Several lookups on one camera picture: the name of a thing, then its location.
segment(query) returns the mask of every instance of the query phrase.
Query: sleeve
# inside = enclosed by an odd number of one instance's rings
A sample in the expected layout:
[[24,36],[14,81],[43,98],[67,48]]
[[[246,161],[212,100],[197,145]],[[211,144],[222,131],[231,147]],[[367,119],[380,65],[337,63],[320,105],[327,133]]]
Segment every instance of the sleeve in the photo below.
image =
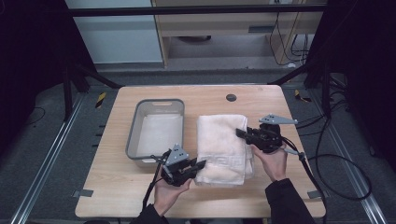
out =
[[168,224],[165,217],[160,217],[152,204],[149,204],[131,224]]
[[265,189],[265,194],[274,224],[315,224],[303,199],[288,178],[270,184]]

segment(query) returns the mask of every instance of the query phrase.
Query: wall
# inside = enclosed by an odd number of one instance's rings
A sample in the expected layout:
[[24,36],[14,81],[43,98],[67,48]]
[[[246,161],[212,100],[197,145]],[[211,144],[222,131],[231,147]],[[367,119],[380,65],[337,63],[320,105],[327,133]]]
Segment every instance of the wall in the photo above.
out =
[[[69,8],[151,7],[149,0],[66,0]],[[153,16],[75,18],[95,65],[162,63]]]

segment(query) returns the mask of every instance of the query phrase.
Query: wooden table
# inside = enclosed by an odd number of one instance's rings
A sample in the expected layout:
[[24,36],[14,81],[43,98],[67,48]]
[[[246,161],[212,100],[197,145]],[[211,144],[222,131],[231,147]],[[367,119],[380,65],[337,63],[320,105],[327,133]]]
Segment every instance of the wooden table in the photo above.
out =
[[[226,95],[235,94],[234,102]],[[140,168],[126,153],[135,106],[144,99],[178,98],[185,104],[184,146],[191,158],[196,154],[196,120],[200,115],[242,114],[247,126],[259,127],[259,118],[270,113],[290,118],[290,111],[279,86],[146,86],[121,88],[109,116],[84,189],[93,190],[91,197],[80,197],[78,217],[137,217],[154,174],[154,168]],[[294,125],[282,124],[281,133],[300,151],[304,151]],[[167,217],[269,217],[270,207],[264,189],[270,179],[255,160],[255,176],[240,187],[221,189],[197,187],[178,198]],[[289,155],[287,175],[304,199],[313,217],[324,215],[320,199],[311,200],[307,192],[315,190],[296,156]]]

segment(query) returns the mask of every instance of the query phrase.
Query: white towel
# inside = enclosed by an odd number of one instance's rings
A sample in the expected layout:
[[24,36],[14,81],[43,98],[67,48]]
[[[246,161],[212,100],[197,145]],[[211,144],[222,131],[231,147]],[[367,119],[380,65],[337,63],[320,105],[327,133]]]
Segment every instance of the white towel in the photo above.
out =
[[206,160],[198,172],[199,186],[233,187],[253,177],[253,155],[235,129],[246,130],[248,119],[243,115],[200,116],[197,120],[198,161]]

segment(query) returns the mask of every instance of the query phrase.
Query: human hand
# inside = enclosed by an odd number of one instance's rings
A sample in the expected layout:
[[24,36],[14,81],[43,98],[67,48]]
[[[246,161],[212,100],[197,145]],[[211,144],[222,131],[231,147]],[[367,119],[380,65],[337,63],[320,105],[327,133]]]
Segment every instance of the human hand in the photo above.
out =
[[163,179],[159,180],[155,184],[154,208],[160,217],[162,217],[175,204],[178,196],[182,192],[187,191],[190,188],[191,181],[192,179],[188,179],[180,187],[169,185]]
[[268,174],[272,182],[286,178],[286,161],[288,153],[285,152],[286,145],[272,153],[263,153],[256,146],[250,145],[254,154],[262,161],[265,173]]

